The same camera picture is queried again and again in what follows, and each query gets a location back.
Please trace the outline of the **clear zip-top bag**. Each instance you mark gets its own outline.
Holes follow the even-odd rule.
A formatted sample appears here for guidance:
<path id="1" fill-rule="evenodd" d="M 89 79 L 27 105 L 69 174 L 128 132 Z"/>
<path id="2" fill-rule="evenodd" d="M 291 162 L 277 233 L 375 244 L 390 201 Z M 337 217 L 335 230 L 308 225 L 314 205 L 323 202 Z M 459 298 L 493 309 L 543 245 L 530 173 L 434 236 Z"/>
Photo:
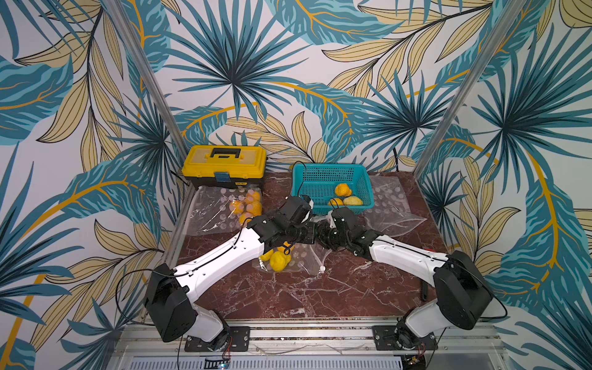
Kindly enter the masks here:
<path id="1" fill-rule="evenodd" d="M 413 214 L 398 177 L 371 176 L 375 205 L 363 213 L 366 225 L 375 231 L 397 238 L 408 234 L 426 221 Z"/>

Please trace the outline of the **yellow fruit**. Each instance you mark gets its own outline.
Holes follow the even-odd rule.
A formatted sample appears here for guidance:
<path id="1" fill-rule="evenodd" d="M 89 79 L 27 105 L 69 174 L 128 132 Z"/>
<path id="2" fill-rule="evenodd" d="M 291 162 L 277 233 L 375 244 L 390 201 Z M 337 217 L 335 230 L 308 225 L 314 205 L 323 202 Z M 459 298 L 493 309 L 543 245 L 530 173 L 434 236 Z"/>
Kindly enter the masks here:
<path id="1" fill-rule="evenodd" d="M 337 207 L 341 207 L 341 206 L 343 206 L 343 205 L 344 205 L 344 202 L 343 202 L 343 200 L 342 200 L 342 199 L 340 199 L 340 198 L 332 198 L 332 199 L 331 199 L 331 200 L 328 202 L 328 205 L 329 205 L 329 206 L 331 206 L 331 207 L 337 208 Z"/>

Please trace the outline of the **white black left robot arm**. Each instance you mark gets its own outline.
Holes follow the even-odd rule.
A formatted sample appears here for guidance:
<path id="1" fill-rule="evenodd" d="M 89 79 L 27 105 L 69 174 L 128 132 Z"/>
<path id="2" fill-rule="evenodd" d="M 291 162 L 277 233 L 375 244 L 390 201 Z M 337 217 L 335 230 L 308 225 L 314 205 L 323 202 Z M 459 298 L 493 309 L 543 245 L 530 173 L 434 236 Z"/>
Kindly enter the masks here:
<path id="1" fill-rule="evenodd" d="M 212 285 L 235 269 L 274 248 L 314 239 L 308 222 L 314 202 L 308 196 L 287 197 L 275 211 L 245 223 L 222 245 L 188 263 L 151 271 L 144 307 L 163 342 L 185 335 L 218 349 L 229 340 L 229 327 L 219 314 L 196 304 Z"/>

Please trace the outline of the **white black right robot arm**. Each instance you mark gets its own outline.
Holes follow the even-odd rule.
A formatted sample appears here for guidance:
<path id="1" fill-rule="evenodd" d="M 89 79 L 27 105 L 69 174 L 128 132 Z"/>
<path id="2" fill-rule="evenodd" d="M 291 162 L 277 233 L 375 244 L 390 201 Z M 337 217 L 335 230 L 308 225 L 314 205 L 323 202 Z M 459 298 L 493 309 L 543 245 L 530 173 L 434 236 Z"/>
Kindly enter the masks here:
<path id="1" fill-rule="evenodd" d="M 398 268 L 435 289 L 435 299 L 407 312 L 386 337 L 396 350 L 433 349 L 435 332 L 448 327 L 472 330 L 494 299 L 464 252 L 444 254 L 407 245 L 365 229 L 348 208 L 334 209 L 318 220 L 314 240 L 324 248 L 345 248 L 356 257 Z"/>

